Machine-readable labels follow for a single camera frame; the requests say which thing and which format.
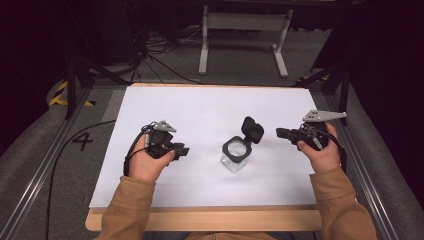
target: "aluminum rail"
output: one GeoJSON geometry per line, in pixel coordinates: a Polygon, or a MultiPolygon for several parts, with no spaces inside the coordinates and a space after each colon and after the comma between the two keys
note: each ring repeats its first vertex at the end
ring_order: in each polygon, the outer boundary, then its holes
{"type": "MultiPolygon", "coordinates": [[[[330,111],[337,111],[338,103],[334,96],[326,96],[325,100],[327,105],[330,107],[330,111]]],[[[383,239],[385,240],[396,240],[399,237],[396,234],[396,231],[393,227],[393,224],[390,221],[389,216],[387,215],[386,209],[383,206],[381,201],[380,194],[378,193],[376,187],[374,186],[370,174],[368,173],[364,161],[359,154],[358,149],[356,148],[355,142],[350,135],[349,130],[344,127],[341,121],[334,122],[335,127],[339,138],[346,143],[346,151],[349,156],[349,162],[352,163],[352,167],[358,176],[359,183],[364,191],[365,197],[368,201],[368,204],[371,208],[372,215],[374,216],[375,222],[382,234],[383,239]]]]}
{"type": "Polygon", "coordinates": [[[9,220],[1,231],[0,240],[9,240],[15,237],[20,226],[25,220],[25,217],[28,214],[32,204],[38,196],[38,193],[43,187],[46,178],[49,176],[53,168],[55,159],[66,141],[65,137],[69,133],[72,124],[74,123],[78,113],[84,106],[84,103],[88,99],[90,93],[91,89],[81,89],[81,92],[77,99],[77,108],[75,109],[74,114],[72,114],[72,116],[68,120],[65,120],[62,123],[43,161],[41,162],[31,181],[27,185],[25,192],[23,193],[20,201],[15,207],[15,210],[13,211],[12,215],[10,216],[9,220]]]}

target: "tan sleeve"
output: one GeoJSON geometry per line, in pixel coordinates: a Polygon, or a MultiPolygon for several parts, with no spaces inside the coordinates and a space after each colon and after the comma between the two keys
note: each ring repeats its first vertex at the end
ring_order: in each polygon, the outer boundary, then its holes
{"type": "Polygon", "coordinates": [[[102,218],[97,240],[140,240],[149,220],[155,183],[122,176],[102,218]]]}
{"type": "Polygon", "coordinates": [[[310,175],[325,240],[377,239],[367,209],[356,202],[356,192],[341,168],[310,175]]]}

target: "white paper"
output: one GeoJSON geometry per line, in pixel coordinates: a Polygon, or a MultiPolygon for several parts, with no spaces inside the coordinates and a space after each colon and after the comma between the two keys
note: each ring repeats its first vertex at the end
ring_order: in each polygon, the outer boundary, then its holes
{"type": "Polygon", "coordinates": [[[141,127],[166,120],[173,142],[190,148],[157,181],[153,207],[315,204],[309,160],[276,128],[297,129],[316,109],[308,90],[253,87],[128,87],[90,208],[105,208],[122,175],[124,157],[141,127]],[[220,161],[222,145],[244,137],[246,116],[265,129],[236,173],[220,161]]]}

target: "yellow tape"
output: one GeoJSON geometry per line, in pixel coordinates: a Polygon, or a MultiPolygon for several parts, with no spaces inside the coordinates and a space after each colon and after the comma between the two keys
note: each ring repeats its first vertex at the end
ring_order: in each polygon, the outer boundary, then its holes
{"type": "MultiPolygon", "coordinates": [[[[63,82],[57,88],[57,91],[54,94],[54,97],[52,98],[52,100],[50,100],[50,105],[68,106],[67,100],[60,100],[60,96],[62,95],[63,91],[65,90],[67,86],[68,86],[68,81],[63,80],[63,82]]],[[[84,104],[84,106],[86,107],[94,107],[95,105],[96,105],[96,101],[87,101],[84,104]]]]}

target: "tan jacket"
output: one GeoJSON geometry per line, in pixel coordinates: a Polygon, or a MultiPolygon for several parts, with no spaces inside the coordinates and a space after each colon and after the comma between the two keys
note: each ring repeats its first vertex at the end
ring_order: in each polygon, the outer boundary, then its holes
{"type": "MultiPolygon", "coordinates": [[[[311,174],[325,240],[377,239],[368,211],[355,200],[355,190],[340,169],[311,174]]],[[[149,219],[155,183],[121,177],[102,219],[97,240],[140,240],[149,219]]],[[[274,239],[265,233],[192,233],[188,240],[274,239]]]]}

